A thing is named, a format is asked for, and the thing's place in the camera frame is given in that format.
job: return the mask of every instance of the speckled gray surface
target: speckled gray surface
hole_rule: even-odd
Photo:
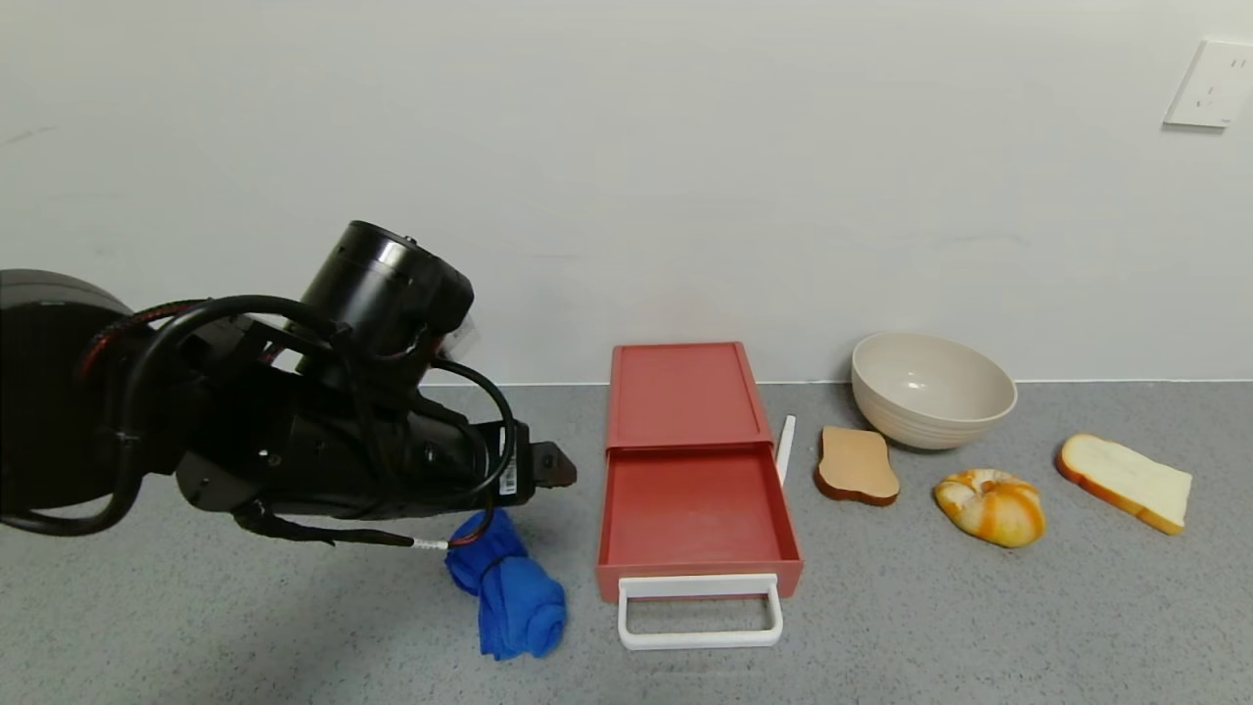
[[[834,503],[811,485],[823,425],[860,425],[843,387],[767,387],[797,414],[787,496],[806,558],[773,649],[630,654],[593,582],[603,388],[509,397],[579,465],[514,512],[569,591],[546,660],[479,655],[475,601],[440,556],[257,538],[150,480],[112,532],[0,531],[0,702],[1204,702],[1253,699],[1253,384],[1025,386],[952,453],[892,450],[901,498]],[[485,401],[437,391],[486,418]],[[1187,531],[1158,533],[1050,466],[1075,431],[1195,476]],[[1035,482],[1049,533],[1004,551],[949,523],[941,477],[994,466]],[[446,535],[457,518],[396,522]],[[637,629],[756,622],[752,605],[647,605]]]

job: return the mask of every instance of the wall outlet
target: wall outlet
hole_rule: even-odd
[[[1202,41],[1167,124],[1230,126],[1253,93],[1253,43]]]

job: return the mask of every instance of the ceramic bowl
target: ceramic bowl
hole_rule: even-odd
[[[853,398],[866,419],[906,446],[957,448],[1017,404],[1014,381],[980,352],[933,334],[880,332],[853,349]]]

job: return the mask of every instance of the toast slice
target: toast slice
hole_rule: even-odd
[[[1164,533],[1183,531],[1192,476],[1090,433],[1076,433],[1056,458],[1061,477]]]
[[[832,500],[876,507],[887,507],[901,493],[901,483],[887,465],[887,442],[872,431],[823,428],[822,461],[813,483]]]

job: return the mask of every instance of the blue towel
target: blue towel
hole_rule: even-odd
[[[482,512],[452,533],[460,538],[482,522]],[[444,560],[457,587],[479,596],[479,647],[497,661],[530,651],[543,659],[565,631],[565,590],[526,556],[504,510],[487,532]]]

